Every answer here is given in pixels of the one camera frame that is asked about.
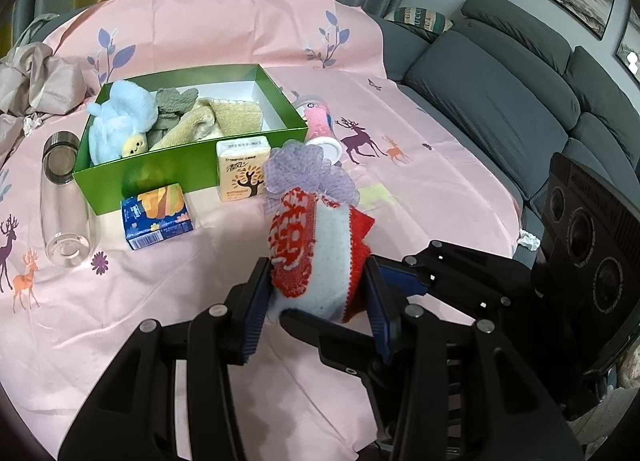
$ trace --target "open gift box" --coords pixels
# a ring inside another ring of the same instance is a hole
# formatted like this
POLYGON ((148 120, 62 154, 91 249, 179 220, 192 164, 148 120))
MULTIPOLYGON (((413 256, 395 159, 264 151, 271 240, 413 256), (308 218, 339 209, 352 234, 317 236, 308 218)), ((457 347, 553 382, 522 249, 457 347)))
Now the open gift box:
MULTIPOLYGON (((216 142, 222 139, 262 134, 274 148, 289 139, 304 141, 306 136, 305 121, 258 64, 194 67, 128 79, 149 92, 172 87, 183 92, 195 87, 200 97, 252 100, 262 109, 262 131, 205 139, 92 166, 88 131, 94 117, 90 116, 82 133, 74 178, 96 215, 118 210, 121 200, 165 185, 179 183, 183 192, 217 186, 216 142)), ((111 84, 106 84, 100 90, 97 104, 107 101, 110 89, 111 84)))

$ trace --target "white bottle cap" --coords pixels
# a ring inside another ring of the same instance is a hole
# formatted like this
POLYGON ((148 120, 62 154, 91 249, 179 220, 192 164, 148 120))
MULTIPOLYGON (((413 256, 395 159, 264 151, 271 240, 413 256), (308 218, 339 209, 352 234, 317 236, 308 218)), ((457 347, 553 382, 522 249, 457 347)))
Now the white bottle cap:
POLYGON ((324 152, 324 158, 331 161, 332 165, 335 165, 340 161, 340 156, 342 156, 342 145, 333 137, 318 136, 310 139, 305 144, 321 146, 322 151, 324 152))

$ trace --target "small blue carton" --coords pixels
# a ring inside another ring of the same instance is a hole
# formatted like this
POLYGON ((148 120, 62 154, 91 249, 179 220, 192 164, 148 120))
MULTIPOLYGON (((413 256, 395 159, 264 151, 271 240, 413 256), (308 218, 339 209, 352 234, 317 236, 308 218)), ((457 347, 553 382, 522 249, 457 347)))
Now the small blue carton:
POLYGON ((193 230, 177 183, 125 199, 120 202, 120 210, 125 239, 132 250, 193 230))

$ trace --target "pink bottle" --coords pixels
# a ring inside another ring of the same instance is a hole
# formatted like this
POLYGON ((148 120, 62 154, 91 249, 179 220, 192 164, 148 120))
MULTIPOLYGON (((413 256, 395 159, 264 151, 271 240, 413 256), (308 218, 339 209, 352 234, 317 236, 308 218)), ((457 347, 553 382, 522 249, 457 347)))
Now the pink bottle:
POLYGON ((294 107, 309 127, 306 144, 321 146, 324 157, 336 164, 342 155, 342 144, 335 137, 331 112, 324 100, 303 96, 296 101, 294 107))

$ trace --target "purple deer print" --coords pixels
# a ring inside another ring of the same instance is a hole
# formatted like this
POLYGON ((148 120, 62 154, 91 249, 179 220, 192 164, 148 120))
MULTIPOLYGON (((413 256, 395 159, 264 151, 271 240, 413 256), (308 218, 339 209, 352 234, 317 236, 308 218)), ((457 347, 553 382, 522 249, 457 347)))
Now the purple deer print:
POLYGON ((17 237, 15 237, 15 229, 18 227, 18 219, 12 217, 9 214, 9 217, 6 220, 6 230, 2 227, 4 222, 0 222, 0 232, 2 235, 6 235, 6 244, 3 247, 0 247, 0 261, 2 262, 2 268, 0 269, 0 293, 4 293, 2 289, 2 274, 4 273, 4 277, 6 279, 9 288, 13 289, 14 287, 9 282, 9 277, 6 274, 6 260, 9 258, 9 254, 11 253, 11 248, 14 245, 14 241, 17 237))
POLYGON ((347 154, 349 154, 349 159, 351 159, 351 161, 353 161, 356 165, 359 165, 359 163, 356 160, 354 160, 353 155, 351 155, 351 152, 353 151, 355 151, 355 153, 358 155, 367 156, 367 157, 380 157, 378 155, 378 152, 380 152, 380 154, 384 156, 386 155, 384 152, 380 150, 380 147, 376 144, 376 142, 371 139, 369 134, 365 132, 365 128, 362 126, 359 126, 355 121, 345 120, 344 118, 342 118, 340 121, 336 121, 335 123, 337 123, 340 126, 343 126, 344 128, 350 128, 351 130, 355 131, 356 134, 354 136, 347 136, 341 139, 340 141, 346 145, 347 154), (363 154, 360 151, 360 147, 366 144, 368 144, 371 147, 371 150, 373 150, 375 155, 363 154))

